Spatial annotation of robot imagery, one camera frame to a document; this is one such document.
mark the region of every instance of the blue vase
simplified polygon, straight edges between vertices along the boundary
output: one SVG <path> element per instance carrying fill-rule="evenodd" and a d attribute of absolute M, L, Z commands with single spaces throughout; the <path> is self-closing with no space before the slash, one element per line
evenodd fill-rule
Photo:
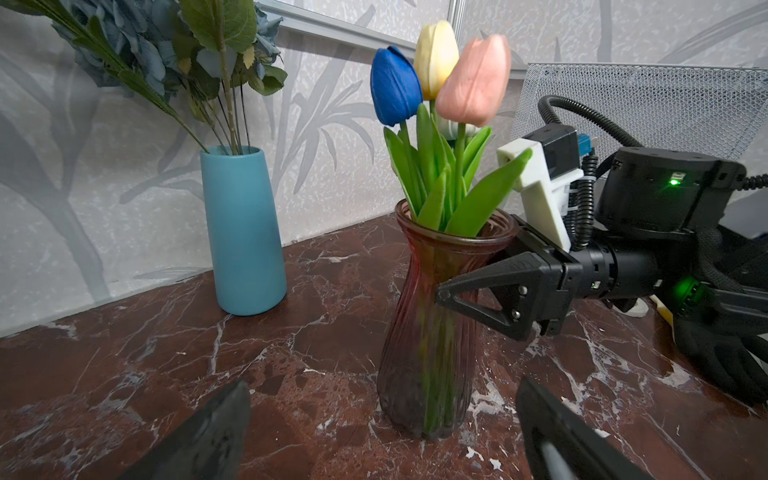
<path fill-rule="evenodd" d="M 256 315 L 286 295 L 275 201 L 264 152 L 228 151 L 216 146 L 200 153 L 216 298 L 228 313 Z"/>

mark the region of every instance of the wire mesh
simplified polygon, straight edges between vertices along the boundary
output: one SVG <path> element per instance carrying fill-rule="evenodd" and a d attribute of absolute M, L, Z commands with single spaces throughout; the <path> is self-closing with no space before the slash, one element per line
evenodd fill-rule
<path fill-rule="evenodd" d="M 768 70 L 663 65 L 530 64 L 511 139 L 544 125 L 539 98 L 556 94 L 615 121 L 646 147 L 738 161 L 768 118 Z M 605 158 L 620 147 L 590 121 L 560 108 L 564 124 L 597 139 Z"/>

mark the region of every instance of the marble table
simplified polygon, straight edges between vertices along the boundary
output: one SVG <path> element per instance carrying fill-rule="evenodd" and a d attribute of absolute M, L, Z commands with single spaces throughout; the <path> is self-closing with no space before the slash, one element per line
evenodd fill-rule
<path fill-rule="evenodd" d="M 702 380 L 659 316 L 592 301 L 576 302 L 556 337 L 514 342 L 482 328 L 465 424 L 441 442 L 405 437 L 375 385 L 409 258 L 394 218 L 285 258 L 288 295 L 263 315 L 227 315 L 204 273 L 0 339 L 0 478 L 115 478 L 243 377 L 253 414 L 239 478 L 522 480 L 523 375 L 656 478 L 768 475 L 762 406 Z"/>

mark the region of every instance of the tulip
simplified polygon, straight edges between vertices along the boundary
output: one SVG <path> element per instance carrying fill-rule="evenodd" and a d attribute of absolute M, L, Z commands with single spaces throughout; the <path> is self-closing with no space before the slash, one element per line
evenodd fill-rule
<path fill-rule="evenodd" d="M 502 105 L 511 65 L 506 37 L 473 39 L 440 89 L 437 113 L 459 123 L 486 125 Z"/>
<path fill-rule="evenodd" d="M 437 131 L 445 137 L 446 140 L 455 140 L 458 137 L 458 123 L 446 120 L 439 114 L 435 116 Z M 475 125 L 468 124 L 466 128 L 467 137 L 474 137 L 480 131 Z"/>
<path fill-rule="evenodd" d="M 371 65 L 371 97 L 379 121 L 390 127 L 415 115 L 422 103 L 419 77 L 397 47 L 376 51 Z"/>
<path fill-rule="evenodd" d="M 425 100 L 435 100 L 458 61 L 458 45 L 451 24 L 441 20 L 426 25 L 416 44 L 413 67 L 422 82 Z"/>

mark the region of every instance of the vase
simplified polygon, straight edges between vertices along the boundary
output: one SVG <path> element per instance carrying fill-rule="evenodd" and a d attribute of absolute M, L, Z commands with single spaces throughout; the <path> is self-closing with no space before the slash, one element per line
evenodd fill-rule
<path fill-rule="evenodd" d="M 216 299 L 227 313 L 256 315 L 286 295 L 283 248 L 264 152 L 229 151 L 200 153 Z"/>
<path fill-rule="evenodd" d="M 445 438 L 463 422 L 472 395 L 477 323 L 435 303 L 437 286 L 484 266 L 511 242 L 516 222 L 496 210 L 477 237 L 456 237 L 413 222 L 395 208 L 411 261 L 389 324 L 376 389 L 392 423 L 416 436 Z M 461 295 L 477 301 L 477 291 Z"/>

